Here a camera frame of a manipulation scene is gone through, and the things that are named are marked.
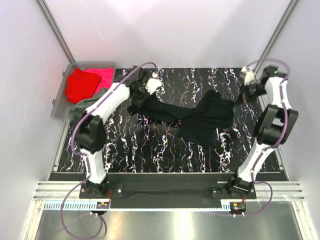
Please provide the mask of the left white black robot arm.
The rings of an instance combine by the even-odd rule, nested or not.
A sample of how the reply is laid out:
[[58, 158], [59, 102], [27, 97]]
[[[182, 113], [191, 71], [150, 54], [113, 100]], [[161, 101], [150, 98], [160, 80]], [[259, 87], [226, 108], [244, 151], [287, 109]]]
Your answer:
[[85, 192], [97, 198], [108, 195], [107, 172], [103, 165], [106, 144], [105, 123], [124, 101], [143, 104], [162, 86], [158, 73], [148, 73], [141, 65], [134, 66], [126, 76], [120, 76], [92, 105], [75, 111], [71, 144], [78, 147], [77, 155], [84, 160], [85, 179], [79, 184]]

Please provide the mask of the black t shirt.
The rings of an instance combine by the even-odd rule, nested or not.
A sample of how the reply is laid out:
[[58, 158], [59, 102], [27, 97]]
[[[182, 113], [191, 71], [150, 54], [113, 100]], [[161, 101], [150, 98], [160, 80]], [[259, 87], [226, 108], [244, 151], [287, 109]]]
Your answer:
[[131, 115], [139, 114], [157, 121], [180, 122], [177, 136], [204, 148], [215, 145], [216, 129], [227, 129], [234, 119], [234, 102], [221, 98], [213, 89], [207, 91], [194, 108], [161, 102], [156, 96], [142, 106], [134, 103], [127, 108]]

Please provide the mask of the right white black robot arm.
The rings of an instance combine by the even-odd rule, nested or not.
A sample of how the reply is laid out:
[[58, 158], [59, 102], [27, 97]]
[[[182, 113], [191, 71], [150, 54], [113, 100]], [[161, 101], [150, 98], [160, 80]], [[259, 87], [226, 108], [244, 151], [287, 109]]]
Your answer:
[[262, 95], [267, 97], [268, 104], [254, 127], [254, 142], [249, 154], [224, 188], [235, 199], [254, 191], [258, 172], [268, 156], [287, 141], [299, 116], [289, 103], [288, 72], [281, 72], [278, 67], [269, 65], [257, 77], [252, 69], [245, 66], [240, 71], [240, 77], [243, 84], [236, 101], [238, 105]]

